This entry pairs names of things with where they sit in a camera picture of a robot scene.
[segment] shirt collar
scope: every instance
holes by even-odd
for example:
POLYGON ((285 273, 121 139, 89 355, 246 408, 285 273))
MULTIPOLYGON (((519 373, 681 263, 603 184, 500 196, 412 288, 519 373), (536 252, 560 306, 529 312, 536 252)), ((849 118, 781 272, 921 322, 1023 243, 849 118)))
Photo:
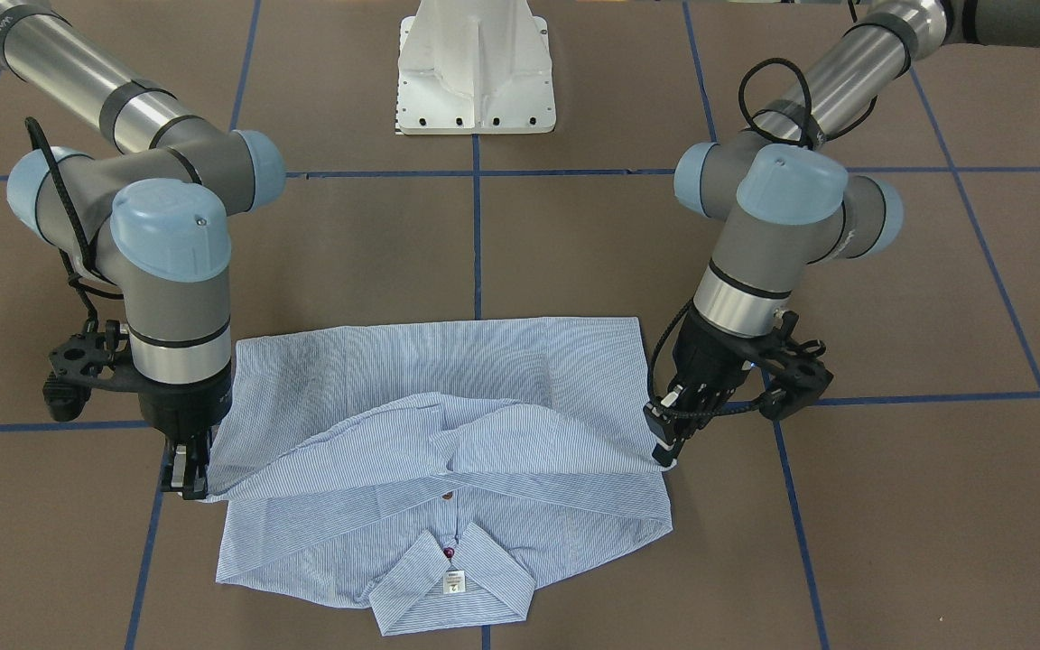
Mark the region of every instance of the shirt collar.
POLYGON ((368 604, 381 633, 424 632, 523 621, 536 589, 537 580, 496 540, 468 523, 450 561, 431 534, 416 538, 368 593, 368 604), (442 592, 445 573, 457 569, 465 571, 471 588, 464 593, 442 592))

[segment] robotic arm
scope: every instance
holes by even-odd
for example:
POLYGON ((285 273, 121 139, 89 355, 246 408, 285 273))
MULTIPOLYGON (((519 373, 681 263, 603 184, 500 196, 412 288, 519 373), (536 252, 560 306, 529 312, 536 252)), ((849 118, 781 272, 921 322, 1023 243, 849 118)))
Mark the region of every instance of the robotic arm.
POLYGON ((28 120, 34 151, 7 182, 14 213, 60 250, 87 307, 82 331, 50 355, 47 407, 67 421, 92 388, 138 394, 141 415, 166 436, 161 489, 202 498, 214 426, 231 408, 227 218, 276 201, 284 160, 263 134, 224 133, 191 113, 46 0, 0 0, 0 69, 127 154, 96 161, 52 148, 28 120), (127 323, 101 331, 86 293, 106 293, 80 279, 120 288, 127 323))
POLYGON ((1040 48, 1040 3, 875 1, 797 85, 762 110, 746 112, 746 131, 725 145, 697 145, 682 157, 677 198, 725 228, 696 295, 666 331, 665 338, 682 321, 673 349, 677 373, 664 398, 649 379, 645 415, 660 439, 653 452, 660 465, 672 465, 685 441, 716 416, 760 411, 781 420, 829 386, 833 375, 820 361, 825 345, 792 340, 797 314, 785 305, 806 264, 887 246, 904 209, 891 186, 847 176, 816 151, 831 134, 849 131, 846 125, 859 121, 913 62, 950 43, 1040 48), (726 410, 755 366, 772 375, 768 390, 748 407, 726 410))

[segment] folded fabric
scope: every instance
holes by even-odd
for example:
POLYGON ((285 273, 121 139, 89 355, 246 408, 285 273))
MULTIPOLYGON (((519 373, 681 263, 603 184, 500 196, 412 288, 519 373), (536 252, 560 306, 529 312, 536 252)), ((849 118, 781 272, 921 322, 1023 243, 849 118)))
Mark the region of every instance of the folded fabric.
POLYGON ((672 529, 635 319, 339 328, 236 358, 220 583, 371 607, 386 634, 494 625, 672 529))

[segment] shirt label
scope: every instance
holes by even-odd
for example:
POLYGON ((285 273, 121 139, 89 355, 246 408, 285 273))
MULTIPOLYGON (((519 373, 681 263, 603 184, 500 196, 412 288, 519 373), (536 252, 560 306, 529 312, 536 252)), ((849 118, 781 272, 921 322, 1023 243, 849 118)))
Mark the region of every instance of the shirt label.
POLYGON ((463 592, 465 592, 465 583, 463 583, 463 570, 444 573, 444 593, 463 592))

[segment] black cable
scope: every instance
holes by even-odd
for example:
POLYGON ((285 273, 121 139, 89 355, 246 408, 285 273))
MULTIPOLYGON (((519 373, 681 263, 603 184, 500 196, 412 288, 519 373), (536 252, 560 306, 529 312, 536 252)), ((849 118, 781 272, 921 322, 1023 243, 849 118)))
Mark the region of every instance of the black cable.
MULTIPOLYGON (((860 4, 861 0, 847 0, 847 3, 849 3, 850 7, 850 17, 853 18, 854 24, 857 24, 858 9, 856 9, 856 4, 860 4)), ((809 120, 812 120, 812 95, 809 93, 809 82, 806 81, 804 72, 801 71, 800 67, 798 67, 797 63, 789 61, 787 58, 766 58, 766 60, 756 63, 756 66, 752 67, 752 70, 748 71, 746 75, 744 75, 744 78, 740 79, 740 86, 737 92, 737 104, 740 107, 740 114, 744 115, 744 122, 746 122, 746 124, 749 125, 749 128, 752 129, 752 131, 762 136, 765 140, 769 140, 770 142, 776 142, 777 145, 794 145, 797 147, 805 147, 808 149, 813 148, 812 139, 810 139, 809 137, 809 129, 806 128, 806 125, 809 124, 809 120), (749 107, 746 102, 746 89, 747 86, 749 85, 749 81, 752 78, 754 78, 754 75, 756 75, 761 70, 766 69, 766 67, 769 66, 784 66, 785 69, 788 69, 789 71, 791 71, 794 75, 796 75, 797 84, 801 85, 801 94, 804 96, 805 100, 804 103, 805 119, 804 122, 802 122, 801 124, 797 124, 797 127, 801 129, 800 140, 788 140, 785 139, 784 137, 777 137, 776 135, 769 133, 768 131, 762 131, 760 127, 756 126, 756 120, 754 119, 754 115, 752 115, 751 111, 749 111, 749 107)), ((869 120, 869 115, 873 114, 874 108, 876 107, 878 107, 878 98, 870 99, 869 106, 865 109, 865 112, 862 113, 861 116, 859 116, 857 120, 854 120, 853 123, 849 125, 849 127, 842 128, 841 131, 837 131, 836 133, 833 134, 826 134, 825 139, 837 140, 840 139, 840 137, 842 136, 849 135, 854 128, 861 127, 862 123, 864 123, 866 120, 869 120)))
POLYGON ((676 316, 673 317, 673 321, 669 322, 668 327, 665 328, 665 333, 660 335, 660 340, 656 341, 656 346, 653 347, 652 358, 648 360, 648 402, 653 405, 657 413, 660 415, 668 415, 670 417, 681 417, 685 420, 696 420, 701 417, 723 417, 727 415, 740 415, 743 413, 751 413, 758 408, 760 408, 760 396, 752 400, 746 407, 735 407, 729 410, 723 410, 723 405, 728 401, 728 398, 733 392, 727 391, 727 394, 723 393, 718 396, 717 405, 718 407, 711 411, 677 411, 675 408, 665 407, 660 404, 659 396, 656 396, 656 386, 653 382, 653 376, 656 374, 656 361, 660 358, 660 350, 665 349, 665 344, 668 342, 669 336, 672 336, 673 330, 676 330, 678 322, 684 318, 688 310, 693 309, 693 301, 688 301, 681 308, 680 312, 677 312, 676 316))
MULTIPOLYGON (((43 128, 37 124, 37 120, 28 116, 25 124, 26 132, 30 135, 31 147, 34 151, 43 152, 43 157, 46 159, 46 167, 51 174, 51 181, 54 182, 55 192, 58 192, 58 200, 62 202, 62 209, 66 210, 67 219, 71 223, 71 231, 75 235, 75 243, 78 244, 79 252, 81 252, 83 267, 94 272, 95 250, 86 240, 86 233, 83 231, 81 219, 79 219, 79 212, 75 209, 74 202, 71 201, 71 193, 67 192, 67 185, 62 181, 62 173, 58 170, 58 161, 54 160, 54 152, 51 151, 51 145, 47 142, 46 134, 43 133, 43 128)), ((123 293, 111 293, 102 289, 96 289, 95 287, 90 287, 90 285, 82 284, 82 276, 75 270, 74 263, 71 262, 71 256, 67 255, 67 252, 61 249, 58 249, 58 256, 62 259, 62 267, 67 271, 67 285, 70 285, 75 290, 76 295, 79 296, 79 301, 86 308, 86 321, 83 322, 83 333, 98 331, 99 310, 95 309, 95 303, 92 302, 90 296, 87 296, 87 293, 107 300, 123 300, 123 293)))
POLYGON ((43 128, 37 124, 37 120, 28 116, 25 120, 26 132, 30 135, 30 145, 37 151, 43 152, 46 159, 46 166, 50 168, 51 181, 54 181, 54 190, 58 192, 58 200, 62 202, 62 209, 67 211, 67 218, 71 222, 71 230, 75 234, 75 243, 79 244, 79 254, 82 256, 83 267, 86 270, 95 271, 95 251, 86 240, 86 233, 79 219, 79 211, 75 209, 75 203, 71 201, 71 193, 67 192, 66 182, 62 182, 62 173, 58 172, 58 161, 54 160, 54 153, 51 152, 51 145, 46 140, 43 128))
POLYGON ((762 136, 765 140, 769 140, 770 142, 776 142, 777 145, 792 145, 796 147, 805 147, 808 149, 812 149, 812 138, 809 137, 809 128, 806 127, 806 124, 808 124, 809 119, 812 119, 812 95, 809 93, 809 81, 808 79, 805 79, 804 72, 801 72, 801 69, 798 69, 797 63, 794 63, 787 58, 773 57, 773 58, 765 58, 763 61, 760 61, 759 63, 752 66, 752 69, 750 69, 747 73, 745 73, 744 77, 740 78, 740 85, 739 87, 737 87, 737 105, 740 107, 740 114, 744 115, 744 122, 746 122, 746 124, 749 125, 749 128, 751 128, 752 131, 762 136), (768 69, 769 66, 785 67, 785 69, 791 71, 794 77, 797 77, 798 84, 801 85, 801 94, 804 96, 805 100, 804 103, 805 119, 804 123, 797 125, 798 127, 801 128, 800 140, 789 140, 785 139, 785 137, 777 137, 776 135, 773 135, 768 131, 763 131, 760 127, 756 126, 756 120, 754 120, 754 116, 752 116, 752 111, 749 110, 749 104, 746 98, 744 98, 744 95, 746 95, 746 89, 749 86, 749 81, 751 81, 752 78, 754 78, 754 75, 756 75, 758 72, 768 69))

